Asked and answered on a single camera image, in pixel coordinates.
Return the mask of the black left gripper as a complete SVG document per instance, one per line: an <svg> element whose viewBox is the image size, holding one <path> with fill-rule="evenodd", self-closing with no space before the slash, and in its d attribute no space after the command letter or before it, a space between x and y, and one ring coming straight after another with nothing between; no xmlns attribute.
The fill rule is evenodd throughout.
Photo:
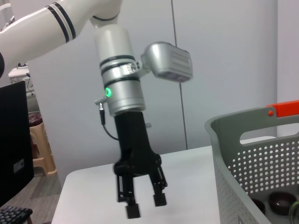
<svg viewBox="0 0 299 224"><path fill-rule="evenodd" d="M161 168L161 157L151 149L142 112L124 112L115 116L114 120L121 149L121 157L114 164L114 173L117 175L117 202L127 204L128 219L140 218L133 177L149 175L155 206L167 204L163 193L167 182Z"/></svg>

